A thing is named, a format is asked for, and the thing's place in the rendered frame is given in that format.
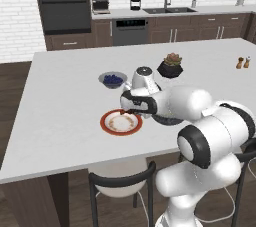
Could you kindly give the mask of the black wall oven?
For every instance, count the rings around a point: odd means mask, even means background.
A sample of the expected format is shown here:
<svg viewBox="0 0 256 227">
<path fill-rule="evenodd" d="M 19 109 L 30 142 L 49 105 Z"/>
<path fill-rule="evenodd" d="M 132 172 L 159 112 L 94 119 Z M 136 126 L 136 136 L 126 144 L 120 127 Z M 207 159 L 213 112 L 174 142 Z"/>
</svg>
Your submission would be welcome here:
<svg viewBox="0 0 256 227">
<path fill-rule="evenodd" d="M 45 35 L 91 32 L 90 0 L 38 0 Z"/>
</svg>

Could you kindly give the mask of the dark wood narrow cupboard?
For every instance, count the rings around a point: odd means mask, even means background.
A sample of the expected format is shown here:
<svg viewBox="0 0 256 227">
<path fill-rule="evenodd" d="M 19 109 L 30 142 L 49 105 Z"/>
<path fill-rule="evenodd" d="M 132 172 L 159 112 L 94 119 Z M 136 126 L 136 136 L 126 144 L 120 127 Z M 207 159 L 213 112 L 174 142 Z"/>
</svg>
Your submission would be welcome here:
<svg viewBox="0 0 256 227">
<path fill-rule="evenodd" d="M 95 47 L 110 47 L 112 45 L 112 36 L 109 20 L 93 20 L 92 34 Z"/>
</svg>

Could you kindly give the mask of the black stool with white seat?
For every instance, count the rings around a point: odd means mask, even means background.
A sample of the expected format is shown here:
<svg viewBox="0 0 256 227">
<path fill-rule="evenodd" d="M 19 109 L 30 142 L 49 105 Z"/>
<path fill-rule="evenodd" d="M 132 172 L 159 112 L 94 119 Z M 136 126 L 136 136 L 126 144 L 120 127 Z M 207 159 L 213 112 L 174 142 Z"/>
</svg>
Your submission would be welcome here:
<svg viewBox="0 0 256 227">
<path fill-rule="evenodd" d="M 137 207 L 137 196 L 148 221 L 153 227 L 153 175 L 156 163 L 147 163 L 145 158 L 108 163 L 88 168 L 90 202 L 93 227 L 99 227 L 97 196 L 104 194 L 111 198 L 133 197 L 133 207 Z"/>
<path fill-rule="evenodd" d="M 237 179 L 235 184 L 237 185 L 236 190 L 236 196 L 232 197 L 227 188 L 225 188 L 226 193 L 231 199 L 233 209 L 232 212 L 224 217 L 217 218 L 214 220 L 203 220 L 199 219 L 202 223 L 216 223 L 220 222 L 222 220 L 227 220 L 229 218 L 232 219 L 231 221 L 231 227 L 237 226 L 237 219 L 238 219 L 238 213 L 240 208 L 240 201 L 242 196 L 242 190 L 246 175 L 246 170 L 251 170 L 250 168 L 250 162 L 252 160 L 256 160 L 256 137 L 249 139 L 247 142 L 245 142 L 242 147 L 238 148 L 235 152 L 235 156 L 238 158 L 240 165 L 241 165 L 241 174 L 240 177 Z"/>
</svg>

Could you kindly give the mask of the red rimmed white plate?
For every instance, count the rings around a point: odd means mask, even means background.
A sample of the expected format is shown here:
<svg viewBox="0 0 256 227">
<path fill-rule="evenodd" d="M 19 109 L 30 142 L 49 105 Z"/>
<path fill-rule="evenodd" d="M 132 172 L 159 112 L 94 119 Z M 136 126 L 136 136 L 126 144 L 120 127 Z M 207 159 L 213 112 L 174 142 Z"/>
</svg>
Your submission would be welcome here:
<svg viewBox="0 0 256 227">
<path fill-rule="evenodd" d="M 138 132 L 143 121 L 139 115 L 121 113 L 115 109 L 105 113 L 100 119 L 101 128 L 108 134 L 115 136 L 128 136 Z"/>
</svg>

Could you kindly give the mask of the dark plate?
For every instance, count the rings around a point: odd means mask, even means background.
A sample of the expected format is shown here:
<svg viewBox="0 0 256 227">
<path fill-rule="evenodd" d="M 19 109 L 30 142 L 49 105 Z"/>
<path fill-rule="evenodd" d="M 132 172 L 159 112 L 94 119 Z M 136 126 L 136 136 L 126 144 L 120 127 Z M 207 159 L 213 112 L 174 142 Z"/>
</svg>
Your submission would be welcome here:
<svg viewBox="0 0 256 227">
<path fill-rule="evenodd" d="M 165 125 L 165 126 L 174 126 L 183 122 L 182 119 L 178 119 L 175 117 L 163 117 L 160 115 L 153 115 L 152 118 L 159 124 Z"/>
</svg>

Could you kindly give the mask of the dark wood drawer under oven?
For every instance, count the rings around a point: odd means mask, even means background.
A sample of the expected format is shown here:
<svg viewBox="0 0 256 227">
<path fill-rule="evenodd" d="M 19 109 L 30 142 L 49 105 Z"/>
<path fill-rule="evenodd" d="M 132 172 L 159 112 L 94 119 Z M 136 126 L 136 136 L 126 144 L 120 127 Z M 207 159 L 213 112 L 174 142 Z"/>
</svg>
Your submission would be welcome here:
<svg viewBox="0 0 256 227">
<path fill-rule="evenodd" d="M 91 33 L 46 35 L 45 44 L 48 51 L 94 47 Z"/>
</svg>

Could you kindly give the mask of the silver coffee machine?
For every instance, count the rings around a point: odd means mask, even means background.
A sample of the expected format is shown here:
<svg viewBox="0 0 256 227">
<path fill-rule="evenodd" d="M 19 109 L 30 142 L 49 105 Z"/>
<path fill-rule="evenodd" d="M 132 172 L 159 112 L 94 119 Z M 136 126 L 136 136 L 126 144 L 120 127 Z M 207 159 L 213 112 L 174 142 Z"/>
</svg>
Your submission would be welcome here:
<svg viewBox="0 0 256 227">
<path fill-rule="evenodd" d="M 94 14 L 109 14 L 109 0 L 92 0 L 92 11 Z"/>
</svg>

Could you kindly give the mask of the dark wood lower cupboards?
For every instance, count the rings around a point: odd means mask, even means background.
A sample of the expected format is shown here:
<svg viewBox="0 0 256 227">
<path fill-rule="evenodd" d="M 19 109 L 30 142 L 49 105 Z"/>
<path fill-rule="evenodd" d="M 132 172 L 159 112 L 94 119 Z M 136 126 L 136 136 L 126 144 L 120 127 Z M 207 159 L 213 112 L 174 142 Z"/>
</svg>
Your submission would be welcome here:
<svg viewBox="0 0 256 227">
<path fill-rule="evenodd" d="M 253 12 L 153 17 L 149 19 L 149 42 L 247 38 L 255 18 Z"/>
</svg>

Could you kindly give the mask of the dark sink basin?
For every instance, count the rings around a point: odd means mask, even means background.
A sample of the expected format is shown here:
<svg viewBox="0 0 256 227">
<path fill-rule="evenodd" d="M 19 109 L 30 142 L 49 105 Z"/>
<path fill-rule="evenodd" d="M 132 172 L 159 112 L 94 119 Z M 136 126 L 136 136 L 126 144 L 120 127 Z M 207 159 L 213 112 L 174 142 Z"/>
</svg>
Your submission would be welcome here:
<svg viewBox="0 0 256 227">
<path fill-rule="evenodd" d="M 192 13 L 197 12 L 194 9 L 188 7 L 174 7 L 174 8 L 147 8 L 143 9 L 148 14 L 174 14 L 174 13 Z"/>
</svg>

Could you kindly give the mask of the grey dishwasher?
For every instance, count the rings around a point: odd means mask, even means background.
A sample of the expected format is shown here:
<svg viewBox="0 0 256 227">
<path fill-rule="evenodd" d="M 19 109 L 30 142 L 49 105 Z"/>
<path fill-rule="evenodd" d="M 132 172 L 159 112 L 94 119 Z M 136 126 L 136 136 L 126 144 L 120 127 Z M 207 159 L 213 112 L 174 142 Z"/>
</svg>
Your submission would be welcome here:
<svg viewBox="0 0 256 227">
<path fill-rule="evenodd" d="M 114 19 L 112 21 L 114 46 L 148 43 L 148 20 L 146 18 Z"/>
</svg>

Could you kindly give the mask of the dark wood island base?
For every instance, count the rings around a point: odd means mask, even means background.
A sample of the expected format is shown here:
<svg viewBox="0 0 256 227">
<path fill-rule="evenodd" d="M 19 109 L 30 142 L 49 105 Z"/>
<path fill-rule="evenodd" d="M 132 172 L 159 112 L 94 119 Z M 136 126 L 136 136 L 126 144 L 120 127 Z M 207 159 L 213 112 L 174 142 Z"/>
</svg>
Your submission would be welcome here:
<svg viewBox="0 0 256 227">
<path fill-rule="evenodd" d="M 19 227 L 70 227 L 68 174 L 2 185 Z"/>
</svg>

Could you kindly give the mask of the succulent in black pot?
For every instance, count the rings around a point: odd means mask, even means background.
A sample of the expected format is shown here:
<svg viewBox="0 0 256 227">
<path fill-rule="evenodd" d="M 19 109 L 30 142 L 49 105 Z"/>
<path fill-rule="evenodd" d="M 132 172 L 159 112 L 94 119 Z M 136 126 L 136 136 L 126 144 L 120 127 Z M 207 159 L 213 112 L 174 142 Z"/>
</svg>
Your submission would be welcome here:
<svg viewBox="0 0 256 227">
<path fill-rule="evenodd" d="M 164 58 L 157 71 L 162 77 L 176 78 L 183 72 L 181 61 L 182 58 L 178 54 L 170 53 Z"/>
</svg>

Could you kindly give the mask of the grey bowl with blue inside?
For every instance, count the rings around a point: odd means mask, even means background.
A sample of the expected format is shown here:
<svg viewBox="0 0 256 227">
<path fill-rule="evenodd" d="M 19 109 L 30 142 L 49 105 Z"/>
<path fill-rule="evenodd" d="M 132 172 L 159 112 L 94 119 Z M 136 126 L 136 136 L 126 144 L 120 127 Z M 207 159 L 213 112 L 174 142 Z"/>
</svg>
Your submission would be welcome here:
<svg viewBox="0 0 256 227">
<path fill-rule="evenodd" d="M 98 77 L 98 80 L 107 88 L 116 89 L 127 80 L 127 76 L 121 72 L 111 71 L 102 73 Z"/>
</svg>

